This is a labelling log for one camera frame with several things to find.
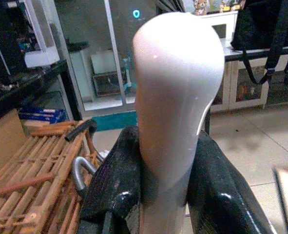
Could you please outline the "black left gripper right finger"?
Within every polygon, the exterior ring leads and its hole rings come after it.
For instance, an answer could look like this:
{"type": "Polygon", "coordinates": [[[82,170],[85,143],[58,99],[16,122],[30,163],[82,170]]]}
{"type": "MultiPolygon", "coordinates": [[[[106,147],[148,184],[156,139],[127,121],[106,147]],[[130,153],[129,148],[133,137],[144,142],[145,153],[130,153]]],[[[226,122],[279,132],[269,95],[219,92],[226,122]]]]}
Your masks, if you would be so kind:
{"type": "Polygon", "coordinates": [[[195,234],[274,234],[250,186],[218,144],[200,132],[187,203],[195,234]]]}

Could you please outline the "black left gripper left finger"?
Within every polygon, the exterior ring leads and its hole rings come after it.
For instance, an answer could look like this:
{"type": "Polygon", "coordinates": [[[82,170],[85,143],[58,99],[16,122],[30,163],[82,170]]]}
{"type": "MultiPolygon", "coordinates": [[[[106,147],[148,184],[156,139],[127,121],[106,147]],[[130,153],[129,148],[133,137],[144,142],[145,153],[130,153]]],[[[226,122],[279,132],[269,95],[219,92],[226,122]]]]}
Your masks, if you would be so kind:
{"type": "Polygon", "coordinates": [[[139,221],[140,160],[139,128],[127,126],[92,176],[80,218],[94,221],[112,212],[125,221],[139,221]]]}

